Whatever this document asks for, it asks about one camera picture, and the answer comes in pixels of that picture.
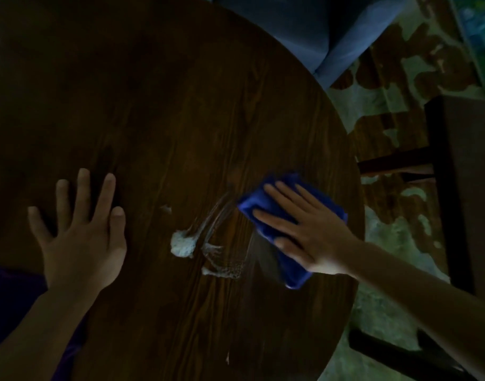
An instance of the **wooden chair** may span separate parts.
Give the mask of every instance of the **wooden chair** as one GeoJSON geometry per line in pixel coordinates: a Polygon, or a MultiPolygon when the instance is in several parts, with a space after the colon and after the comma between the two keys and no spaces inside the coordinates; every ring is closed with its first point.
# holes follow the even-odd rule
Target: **wooden chair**
{"type": "MultiPolygon", "coordinates": [[[[359,169],[362,176],[399,172],[407,181],[436,180],[451,284],[485,300],[485,101],[439,96],[425,113],[428,147],[363,161],[359,169]]],[[[416,380],[470,378],[432,342],[408,352],[357,330],[349,342],[416,380]]]]}

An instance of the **finger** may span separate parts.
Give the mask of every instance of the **finger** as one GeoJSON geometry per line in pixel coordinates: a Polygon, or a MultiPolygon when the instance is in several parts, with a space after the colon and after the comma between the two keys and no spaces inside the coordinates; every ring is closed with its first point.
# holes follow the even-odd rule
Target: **finger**
{"type": "Polygon", "coordinates": [[[274,240],[274,244],[283,254],[292,258],[304,269],[310,271],[315,264],[315,260],[303,249],[293,243],[290,239],[279,237],[274,240]]]}
{"type": "Polygon", "coordinates": [[[114,207],[110,213],[110,241],[109,250],[120,250],[126,253],[126,238],[124,228],[126,226],[126,215],[122,207],[114,207]]]}
{"type": "Polygon", "coordinates": [[[90,172],[80,169],[77,178],[77,197],[72,224],[87,223],[90,211],[90,172]]]}
{"type": "Polygon", "coordinates": [[[304,215],[303,210],[301,210],[290,199],[285,197],[273,185],[265,184],[264,191],[268,193],[271,196],[271,198],[273,198],[277,202],[277,204],[279,204],[281,208],[284,209],[284,211],[288,212],[296,220],[299,220],[299,218],[302,218],[302,216],[304,215]]]}
{"type": "Polygon", "coordinates": [[[276,188],[287,196],[292,202],[294,202],[301,210],[310,212],[314,207],[304,199],[301,195],[293,191],[289,186],[283,182],[276,182],[276,188]]]}
{"type": "Polygon", "coordinates": [[[28,219],[30,231],[38,241],[40,247],[43,249],[48,243],[52,241],[53,236],[50,234],[47,226],[45,226],[45,223],[41,218],[40,210],[38,210],[37,207],[29,207],[28,219]]]}
{"type": "Polygon", "coordinates": [[[103,187],[99,193],[98,203],[94,211],[93,221],[106,224],[110,209],[112,208],[112,200],[115,192],[115,176],[114,174],[107,174],[103,187]]]}
{"type": "Polygon", "coordinates": [[[57,207],[57,231],[63,233],[71,224],[71,206],[68,196],[69,182],[61,179],[55,186],[55,200],[57,207]]]}
{"type": "Polygon", "coordinates": [[[260,222],[264,222],[266,225],[271,226],[273,229],[288,234],[291,237],[298,237],[299,227],[292,222],[289,222],[283,218],[268,214],[261,210],[253,210],[253,216],[260,222]]]}
{"type": "Polygon", "coordinates": [[[295,188],[303,196],[303,198],[306,199],[309,202],[309,204],[311,204],[313,207],[317,209],[321,209],[325,207],[322,202],[320,202],[317,198],[315,198],[315,196],[311,194],[308,190],[306,190],[304,187],[296,184],[295,188]]]}

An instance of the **gray upholstered chair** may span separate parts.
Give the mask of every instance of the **gray upholstered chair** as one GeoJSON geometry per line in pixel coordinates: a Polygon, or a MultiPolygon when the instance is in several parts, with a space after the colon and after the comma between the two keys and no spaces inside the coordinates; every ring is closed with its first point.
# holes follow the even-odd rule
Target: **gray upholstered chair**
{"type": "Polygon", "coordinates": [[[315,76],[332,83],[389,26],[406,0],[209,0],[278,39],[315,76]]]}

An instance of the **person's right hand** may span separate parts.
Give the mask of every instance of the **person's right hand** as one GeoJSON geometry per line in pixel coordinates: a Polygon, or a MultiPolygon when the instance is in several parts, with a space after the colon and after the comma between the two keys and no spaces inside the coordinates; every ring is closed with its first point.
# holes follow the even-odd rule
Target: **person's right hand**
{"type": "Polygon", "coordinates": [[[68,186],[64,179],[56,186],[57,236],[50,234],[37,207],[29,207],[30,229],[43,252],[48,288],[74,288],[97,296],[119,275],[126,255],[125,214],[121,207],[111,209],[115,176],[106,176],[91,220],[89,170],[78,172],[73,215],[68,186]]]}
{"type": "Polygon", "coordinates": [[[277,182],[276,187],[270,184],[264,186],[265,192],[294,217],[298,224],[260,210],[254,210],[253,215],[300,243],[301,246],[298,246],[284,237],[274,241],[278,249],[306,270],[325,274],[347,274],[347,259],[363,242],[311,193],[299,185],[296,188],[300,195],[283,182],[277,182]]]}

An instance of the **round table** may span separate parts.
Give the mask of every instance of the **round table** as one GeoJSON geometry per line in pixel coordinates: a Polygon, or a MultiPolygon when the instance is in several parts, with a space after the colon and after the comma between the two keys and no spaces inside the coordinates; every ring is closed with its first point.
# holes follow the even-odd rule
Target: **round table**
{"type": "Polygon", "coordinates": [[[128,255],[88,317],[74,380],[316,379],[357,289],[265,276],[252,225],[229,214],[213,241],[239,279],[170,238],[269,173],[298,171],[360,238],[359,173],[321,87],[281,44],[205,0],[0,0],[0,265],[42,270],[26,206],[55,217],[54,184],[114,172],[128,255]]]}

